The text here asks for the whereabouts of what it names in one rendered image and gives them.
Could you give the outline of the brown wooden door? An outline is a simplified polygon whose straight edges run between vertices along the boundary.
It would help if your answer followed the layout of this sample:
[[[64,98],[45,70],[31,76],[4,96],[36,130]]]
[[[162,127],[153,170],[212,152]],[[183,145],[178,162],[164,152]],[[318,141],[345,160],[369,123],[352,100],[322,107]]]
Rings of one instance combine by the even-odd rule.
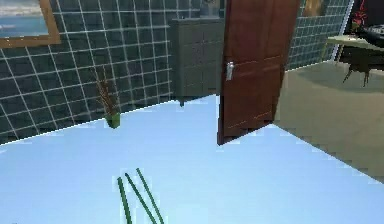
[[[301,0],[227,0],[217,143],[274,121]],[[226,64],[235,64],[226,80]]]

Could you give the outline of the dry twigs in green pot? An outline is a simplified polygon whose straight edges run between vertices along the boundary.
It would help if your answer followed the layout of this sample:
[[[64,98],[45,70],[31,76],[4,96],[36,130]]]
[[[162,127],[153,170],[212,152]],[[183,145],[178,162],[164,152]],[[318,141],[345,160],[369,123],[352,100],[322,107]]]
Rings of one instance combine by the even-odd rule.
[[[106,72],[103,72],[103,78],[100,78],[98,72],[94,71],[94,78],[99,94],[97,101],[104,108],[104,119],[110,128],[116,129],[121,124],[121,116],[116,106],[116,100],[109,92],[109,83],[106,79]]]

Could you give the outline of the dark grey cabinet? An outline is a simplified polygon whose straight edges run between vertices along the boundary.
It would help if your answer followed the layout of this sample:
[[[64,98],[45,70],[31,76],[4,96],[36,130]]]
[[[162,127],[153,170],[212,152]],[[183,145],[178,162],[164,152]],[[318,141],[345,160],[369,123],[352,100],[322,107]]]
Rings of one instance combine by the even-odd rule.
[[[172,98],[187,101],[220,93],[222,18],[173,19],[170,25]]]

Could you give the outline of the red flower plant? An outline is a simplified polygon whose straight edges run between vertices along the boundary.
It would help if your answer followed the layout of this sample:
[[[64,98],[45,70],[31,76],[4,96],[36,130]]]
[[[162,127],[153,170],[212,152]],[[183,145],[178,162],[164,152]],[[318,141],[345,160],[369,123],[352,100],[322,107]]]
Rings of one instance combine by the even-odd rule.
[[[365,9],[365,0],[358,0],[359,8],[353,13],[351,20],[351,32],[356,33],[361,27],[365,24],[365,19],[367,18],[366,9]]]

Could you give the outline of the dark chair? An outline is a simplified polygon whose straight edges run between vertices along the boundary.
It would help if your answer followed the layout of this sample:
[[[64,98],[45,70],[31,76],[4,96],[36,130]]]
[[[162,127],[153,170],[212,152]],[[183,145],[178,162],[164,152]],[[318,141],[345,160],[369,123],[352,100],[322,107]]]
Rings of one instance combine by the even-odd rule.
[[[372,69],[384,69],[384,51],[348,47],[342,53],[342,58],[349,64],[348,72],[345,75],[343,82],[345,82],[353,72],[360,72],[364,74],[363,86],[369,82],[370,71]]]

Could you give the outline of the green plant stems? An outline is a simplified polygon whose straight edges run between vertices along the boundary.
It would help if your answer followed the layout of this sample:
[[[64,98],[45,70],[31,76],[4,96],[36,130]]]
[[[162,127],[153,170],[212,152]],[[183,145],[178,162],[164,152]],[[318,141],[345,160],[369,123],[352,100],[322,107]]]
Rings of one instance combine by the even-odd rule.
[[[128,181],[128,184],[132,188],[135,196],[139,200],[139,203],[141,204],[145,213],[147,214],[148,218],[150,219],[151,224],[165,224],[165,220],[164,220],[164,218],[160,212],[160,209],[156,203],[154,195],[152,194],[150,187],[149,187],[144,175],[142,174],[140,168],[136,168],[136,172],[137,172],[137,175],[138,175],[138,177],[142,183],[144,191],[146,192],[146,194],[148,196],[148,199],[151,203],[151,206],[153,207],[153,210],[155,212],[154,214],[151,212],[148,204],[144,200],[144,197],[140,193],[138,187],[133,182],[133,179],[130,177],[130,175],[128,173],[124,173],[124,176],[125,176],[126,180]],[[126,224],[133,224],[133,219],[132,219],[129,203],[127,200],[127,195],[126,195],[126,191],[125,191],[122,177],[117,178],[117,186],[118,186],[118,192],[119,192],[120,199],[121,199],[121,204],[122,204],[122,208],[123,208],[125,222],[126,222]]]

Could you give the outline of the framed seascape picture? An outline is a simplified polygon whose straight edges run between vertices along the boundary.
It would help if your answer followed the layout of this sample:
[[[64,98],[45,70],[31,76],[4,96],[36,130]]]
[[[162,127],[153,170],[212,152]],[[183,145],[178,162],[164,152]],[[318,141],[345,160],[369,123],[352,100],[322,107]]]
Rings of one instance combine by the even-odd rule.
[[[60,43],[51,0],[0,0],[0,49]]]

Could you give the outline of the pale green table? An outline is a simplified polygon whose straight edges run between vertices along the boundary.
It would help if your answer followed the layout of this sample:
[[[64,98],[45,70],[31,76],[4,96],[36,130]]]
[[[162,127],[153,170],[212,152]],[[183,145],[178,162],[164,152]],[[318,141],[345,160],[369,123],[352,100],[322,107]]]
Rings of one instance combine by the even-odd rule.
[[[352,37],[349,35],[339,35],[339,36],[332,36],[328,37],[325,41],[322,54],[321,54],[321,60],[323,60],[325,53],[326,53],[326,48],[328,44],[335,44],[338,45],[340,48],[339,52],[335,52],[334,57],[336,58],[336,63],[339,63],[340,57],[342,55],[342,52],[344,50],[345,46],[350,46],[350,47],[357,47],[357,48],[362,48],[362,49],[369,49],[369,50],[377,50],[377,51],[383,51],[384,48],[377,47],[373,44],[368,43],[365,39],[358,38],[358,37]]]

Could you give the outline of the black dish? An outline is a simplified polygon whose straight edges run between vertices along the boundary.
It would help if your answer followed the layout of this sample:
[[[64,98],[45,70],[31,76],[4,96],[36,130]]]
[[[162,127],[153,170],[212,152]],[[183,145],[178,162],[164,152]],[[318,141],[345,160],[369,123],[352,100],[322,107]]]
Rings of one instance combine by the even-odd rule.
[[[357,35],[372,45],[384,48],[384,24],[359,27]]]

